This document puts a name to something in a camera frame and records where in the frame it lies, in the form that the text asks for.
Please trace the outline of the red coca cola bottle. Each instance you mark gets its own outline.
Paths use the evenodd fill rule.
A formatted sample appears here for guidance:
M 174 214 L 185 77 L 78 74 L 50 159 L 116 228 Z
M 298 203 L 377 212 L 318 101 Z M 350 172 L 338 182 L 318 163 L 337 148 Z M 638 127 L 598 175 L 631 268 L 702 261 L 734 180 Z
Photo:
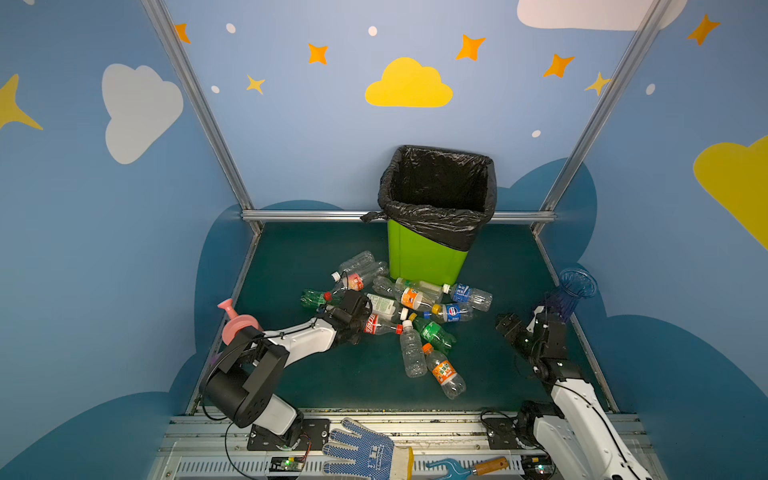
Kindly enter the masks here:
M 403 332 L 403 326 L 399 323 L 393 323 L 391 321 L 385 320 L 377 314 L 372 314 L 368 317 L 363 332 L 370 335 L 401 335 Z

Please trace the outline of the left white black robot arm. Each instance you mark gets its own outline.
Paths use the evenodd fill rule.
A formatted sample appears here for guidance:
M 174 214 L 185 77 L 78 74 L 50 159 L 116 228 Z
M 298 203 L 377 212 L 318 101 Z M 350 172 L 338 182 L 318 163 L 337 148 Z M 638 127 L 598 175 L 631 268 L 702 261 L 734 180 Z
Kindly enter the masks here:
M 226 348 L 208 370 L 200 395 L 237 427 L 254 426 L 259 434 L 292 445 L 302 433 L 303 414 L 276 395 L 284 370 L 345 342 L 358 343 L 371 313 L 371 301 L 357 291 L 280 331 L 263 331 L 252 316 L 231 312 L 222 331 Z

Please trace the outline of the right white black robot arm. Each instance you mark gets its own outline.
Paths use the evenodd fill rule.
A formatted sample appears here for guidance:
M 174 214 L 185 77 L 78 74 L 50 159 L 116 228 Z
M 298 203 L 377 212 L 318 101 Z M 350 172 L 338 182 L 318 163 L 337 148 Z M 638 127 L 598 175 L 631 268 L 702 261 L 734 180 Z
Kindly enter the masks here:
M 593 385 L 570 360 L 567 324 L 540 308 L 526 322 L 497 317 L 496 330 L 528 361 L 549 393 L 548 403 L 525 401 L 515 417 L 516 442 L 546 452 L 565 479 L 651 479 L 609 420 Z

